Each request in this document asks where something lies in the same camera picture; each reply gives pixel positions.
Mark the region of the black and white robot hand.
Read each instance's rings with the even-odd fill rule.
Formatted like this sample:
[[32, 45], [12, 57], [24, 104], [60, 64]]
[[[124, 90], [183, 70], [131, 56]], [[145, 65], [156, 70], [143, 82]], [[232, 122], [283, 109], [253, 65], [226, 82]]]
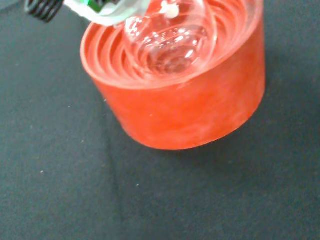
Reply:
[[62, 6], [88, 21], [110, 27], [131, 17], [143, 16], [149, 0], [26, 0], [24, 11], [35, 19], [49, 23]]

